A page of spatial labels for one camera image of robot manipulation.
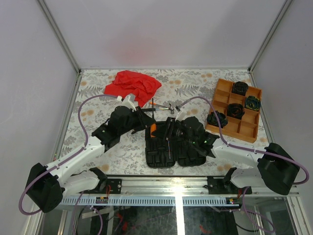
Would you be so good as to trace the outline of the black plastic tool case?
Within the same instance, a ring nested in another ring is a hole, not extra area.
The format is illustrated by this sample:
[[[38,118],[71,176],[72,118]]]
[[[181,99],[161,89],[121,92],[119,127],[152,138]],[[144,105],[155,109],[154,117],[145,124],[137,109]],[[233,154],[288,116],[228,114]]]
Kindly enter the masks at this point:
[[[181,140],[170,141],[172,159],[169,159],[167,141],[153,137],[150,128],[145,130],[145,143],[146,164],[150,168],[170,168],[176,163],[182,167],[200,166],[206,162],[205,156]]]

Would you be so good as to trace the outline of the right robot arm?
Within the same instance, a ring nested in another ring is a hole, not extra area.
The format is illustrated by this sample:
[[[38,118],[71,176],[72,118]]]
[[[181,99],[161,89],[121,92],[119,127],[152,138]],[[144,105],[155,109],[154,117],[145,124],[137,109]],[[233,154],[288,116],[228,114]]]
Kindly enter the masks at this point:
[[[212,157],[243,163],[246,169],[229,170],[223,180],[223,188],[234,193],[239,188],[266,186],[271,191],[288,195],[300,170],[294,159],[278,144],[270,143],[264,149],[250,148],[227,142],[221,135],[205,131],[196,117],[185,120],[168,118],[164,139],[187,146],[192,159]]]

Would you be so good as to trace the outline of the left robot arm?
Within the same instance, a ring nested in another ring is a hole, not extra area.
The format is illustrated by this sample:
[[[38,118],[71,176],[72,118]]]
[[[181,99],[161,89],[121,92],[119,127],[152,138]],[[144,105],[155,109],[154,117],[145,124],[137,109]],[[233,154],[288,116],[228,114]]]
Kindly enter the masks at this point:
[[[66,196],[83,191],[104,192],[106,175],[96,167],[78,173],[80,167],[112,149],[123,134],[145,130],[155,122],[140,107],[135,110],[116,107],[108,122],[94,130],[81,147],[47,165],[35,164],[27,179],[26,194],[42,212],[47,213]]]

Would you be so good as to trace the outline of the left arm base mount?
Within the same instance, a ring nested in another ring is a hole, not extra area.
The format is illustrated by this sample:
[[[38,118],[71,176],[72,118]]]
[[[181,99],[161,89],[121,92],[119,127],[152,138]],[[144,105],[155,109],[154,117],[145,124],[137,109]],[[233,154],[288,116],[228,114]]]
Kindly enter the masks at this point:
[[[85,190],[84,194],[120,194],[122,189],[122,179],[112,178],[107,179],[100,186],[95,189]]]

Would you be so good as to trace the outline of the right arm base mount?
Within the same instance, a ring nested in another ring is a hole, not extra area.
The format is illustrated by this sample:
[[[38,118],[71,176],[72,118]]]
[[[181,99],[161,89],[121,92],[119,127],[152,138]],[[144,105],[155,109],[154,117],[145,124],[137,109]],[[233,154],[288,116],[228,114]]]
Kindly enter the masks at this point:
[[[213,195],[239,195],[243,193],[245,188],[238,188],[235,186],[230,177],[213,177],[207,176],[207,184],[203,185],[205,189],[208,190],[209,194]]]

